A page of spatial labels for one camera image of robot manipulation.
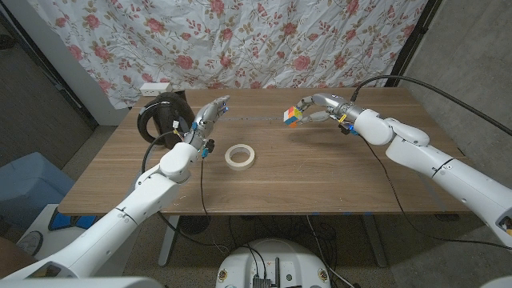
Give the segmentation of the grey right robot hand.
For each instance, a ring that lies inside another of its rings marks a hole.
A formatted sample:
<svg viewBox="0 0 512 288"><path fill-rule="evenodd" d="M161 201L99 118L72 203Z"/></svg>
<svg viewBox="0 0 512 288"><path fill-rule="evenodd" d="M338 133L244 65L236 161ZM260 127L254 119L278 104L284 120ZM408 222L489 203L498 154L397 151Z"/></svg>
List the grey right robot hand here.
<svg viewBox="0 0 512 288"><path fill-rule="evenodd" d="M302 118L296 121L298 125L308 122L324 122L329 118L340 122L354 122L357 117L364 111L363 108L356 106L341 96L328 93L317 93L311 96L307 96L303 98L295 107L304 113L304 111L307 110L310 106L321 106L325 109L310 115L303 114Z"/></svg>

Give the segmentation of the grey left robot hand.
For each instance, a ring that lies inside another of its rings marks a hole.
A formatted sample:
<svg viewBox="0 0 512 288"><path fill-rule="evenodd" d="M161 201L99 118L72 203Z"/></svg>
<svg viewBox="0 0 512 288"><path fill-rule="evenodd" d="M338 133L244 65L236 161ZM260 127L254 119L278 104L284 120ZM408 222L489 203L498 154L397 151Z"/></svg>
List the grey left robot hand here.
<svg viewBox="0 0 512 288"><path fill-rule="evenodd" d="M228 111L229 95L216 98L204 105L193 121L193 127L184 137L184 142L200 150L207 142L216 121Z"/></svg>

